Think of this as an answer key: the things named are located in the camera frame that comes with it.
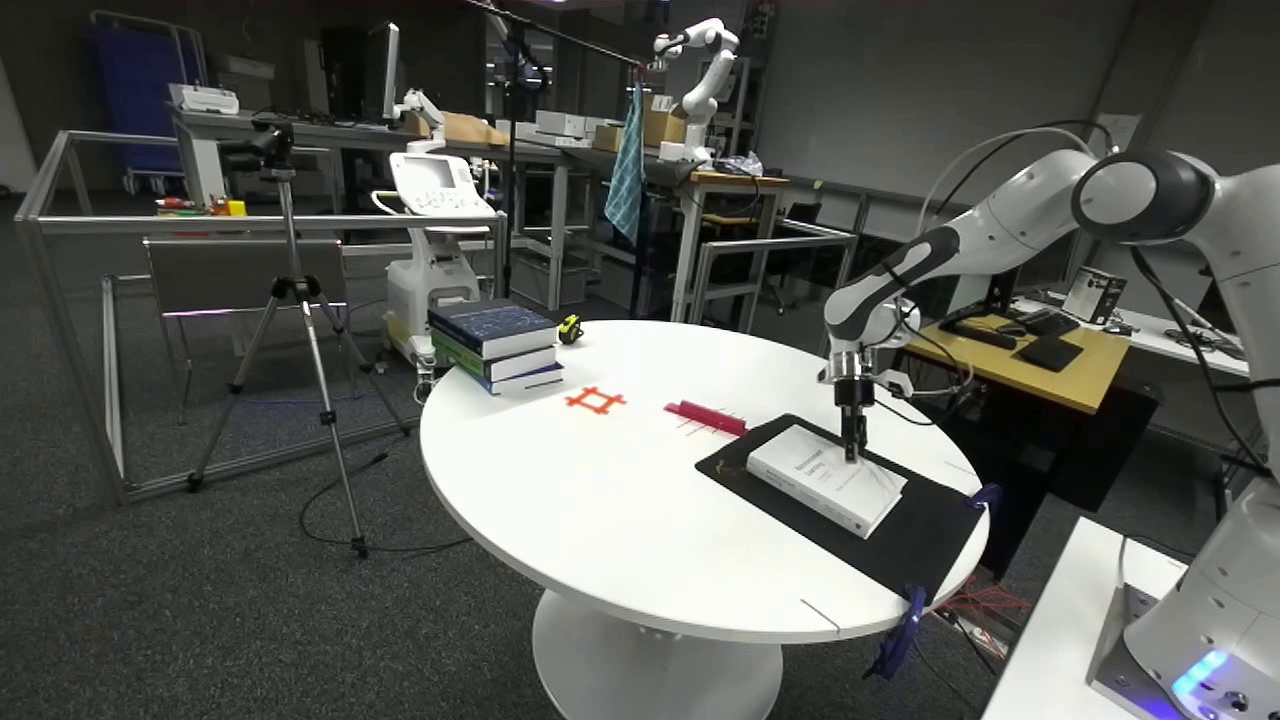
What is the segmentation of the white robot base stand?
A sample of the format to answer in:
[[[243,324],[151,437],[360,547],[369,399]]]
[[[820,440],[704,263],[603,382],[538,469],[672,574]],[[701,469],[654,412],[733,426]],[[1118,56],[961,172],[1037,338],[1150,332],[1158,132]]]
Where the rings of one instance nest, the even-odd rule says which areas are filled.
[[[1280,720],[1280,560],[1231,512],[1191,564],[1082,518],[979,720]]]

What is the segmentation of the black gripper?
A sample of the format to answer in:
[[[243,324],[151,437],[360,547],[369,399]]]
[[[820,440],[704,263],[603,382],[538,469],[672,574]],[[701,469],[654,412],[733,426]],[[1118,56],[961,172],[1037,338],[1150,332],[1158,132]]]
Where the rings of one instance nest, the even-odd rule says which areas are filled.
[[[869,452],[864,407],[875,399],[871,346],[862,338],[833,338],[826,381],[833,382],[833,399],[841,407],[841,446],[852,463]]]

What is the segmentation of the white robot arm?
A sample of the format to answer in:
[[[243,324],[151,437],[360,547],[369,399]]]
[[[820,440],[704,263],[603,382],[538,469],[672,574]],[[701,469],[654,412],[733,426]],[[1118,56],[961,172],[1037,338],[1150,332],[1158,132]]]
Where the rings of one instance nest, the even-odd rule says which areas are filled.
[[[1241,691],[1253,705],[1280,691],[1280,166],[1220,174],[1184,152],[1048,152],[945,228],[901,245],[826,303],[841,446],[869,446],[869,356],[898,332],[883,314],[931,277],[1000,277],[1037,258],[1068,233],[1122,245],[1189,238],[1247,361],[1247,394],[1265,426],[1268,471],[1253,480],[1184,581],[1126,627],[1134,660],[1167,696]]]

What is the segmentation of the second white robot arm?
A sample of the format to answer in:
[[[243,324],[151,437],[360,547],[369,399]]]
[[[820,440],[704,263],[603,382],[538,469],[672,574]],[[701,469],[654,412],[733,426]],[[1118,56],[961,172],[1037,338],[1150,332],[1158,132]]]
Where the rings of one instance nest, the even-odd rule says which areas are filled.
[[[710,120],[715,114],[719,93],[733,79],[737,47],[740,47],[740,35],[719,14],[704,14],[682,33],[660,33],[654,39],[654,59],[660,67],[670,67],[687,52],[704,52],[704,67],[695,85],[682,96],[682,114],[691,132],[704,132]]]

